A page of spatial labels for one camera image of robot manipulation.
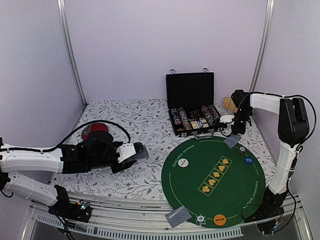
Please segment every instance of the white robotic arm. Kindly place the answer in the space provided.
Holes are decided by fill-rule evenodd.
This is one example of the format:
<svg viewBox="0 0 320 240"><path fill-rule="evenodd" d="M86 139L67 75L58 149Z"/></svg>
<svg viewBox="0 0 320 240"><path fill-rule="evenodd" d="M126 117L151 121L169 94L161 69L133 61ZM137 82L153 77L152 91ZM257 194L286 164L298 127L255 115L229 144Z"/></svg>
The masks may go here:
<svg viewBox="0 0 320 240"><path fill-rule="evenodd" d="M111 167L112 172L117 173L130 168L138 158L148 156L146 148L139 142L123 143L113 140L106 131L92 131L86 141L77 145L27 148L3 144L0 137L0 190L43 203L49 207L51 214L88 222L91 215L88 202L70 203L64 187L35 181L18 171L72 174Z"/></svg>
<svg viewBox="0 0 320 240"><path fill-rule="evenodd" d="M231 96L238 108L232 119L232 134L243 134L246 123L253 115L253 109L265 110L279 116L278 136L280 154L275 173L266 188L263 202L257 214L262 218L274 217L282 212L282 203L288 194L288 182L293 175L298 153L302 150L309 133L309 122L302 98L287 98L274 94L251 93L236 90Z"/></svg>

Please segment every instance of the poker table layout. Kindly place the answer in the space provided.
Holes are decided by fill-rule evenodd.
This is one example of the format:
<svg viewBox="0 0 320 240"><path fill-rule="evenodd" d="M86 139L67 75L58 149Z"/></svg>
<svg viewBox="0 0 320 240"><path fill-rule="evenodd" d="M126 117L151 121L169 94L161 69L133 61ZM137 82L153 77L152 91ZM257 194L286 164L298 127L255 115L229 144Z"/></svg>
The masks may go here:
<svg viewBox="0 0 320 240"><path fill-rule="evenodd" d="M161 173L172 208L185 206L192 215L188 221L207 228L241 223L259 208L266 188L256 157L240 144L229 148L224 140L215 136L181 143Z"/></svg>

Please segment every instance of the floral tablecloth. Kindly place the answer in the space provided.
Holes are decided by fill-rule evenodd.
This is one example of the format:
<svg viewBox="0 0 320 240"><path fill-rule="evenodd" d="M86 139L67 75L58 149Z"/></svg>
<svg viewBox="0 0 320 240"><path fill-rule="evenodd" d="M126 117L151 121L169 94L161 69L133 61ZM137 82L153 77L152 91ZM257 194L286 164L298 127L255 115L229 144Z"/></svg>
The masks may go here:
<svg viewBox="0 0 320 240"><path fill-rule="evenodd" d="M215 101L222 114L229 114L222 108L222 101ZM161 185L161 170L168 154L180 143L191 137L174 135L169 120L167 101L149 100L105 100L91 101L86 107L78 125L92 120L109 120L124 127L131 136L131 142L141 142L148 150L149 158L140 159L131 168L112 174L109 167L88 173L55 173L52 185L60 185L67 191L93 196L139 200L165 200ZM108 125L115 141L126 142L126 135L116 126ZM82 129L76 132L69 144L77 144ZM246 133L240 144L248 148L259 160L266 184L269 184L275 172L275 163L264 142L256 123L247 124Z"/></svg>

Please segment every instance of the case handle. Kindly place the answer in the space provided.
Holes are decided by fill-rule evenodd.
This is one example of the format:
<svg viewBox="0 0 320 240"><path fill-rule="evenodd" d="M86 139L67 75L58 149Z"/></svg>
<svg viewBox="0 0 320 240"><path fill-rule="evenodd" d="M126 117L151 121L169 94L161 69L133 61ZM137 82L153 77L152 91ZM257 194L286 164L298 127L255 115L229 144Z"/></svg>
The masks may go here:
<svg viewBox="0 0 320 240"><path fill-rule="evenodd" d="M208 133L200 133L200 134L194 134L194 138L197 140L201 140L201 139L210 139L214 136L214 133L208 132Z"/></svg>

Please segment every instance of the red round object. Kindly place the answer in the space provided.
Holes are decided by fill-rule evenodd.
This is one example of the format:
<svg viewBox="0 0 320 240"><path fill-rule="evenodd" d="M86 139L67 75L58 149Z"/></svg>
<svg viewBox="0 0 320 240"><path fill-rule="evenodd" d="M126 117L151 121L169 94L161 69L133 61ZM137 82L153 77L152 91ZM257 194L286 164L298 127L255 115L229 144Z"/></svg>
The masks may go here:
<svg viewBox="0 0 320 240"><path fill-rule="evenodd" d="M105 131L108 132L108 127L107 125L103 123L93 123L88 126L86 126L82 133L81 133L81 138L85 141L88 138L89 133L91 132L97 132L97 131Z"/></svg>

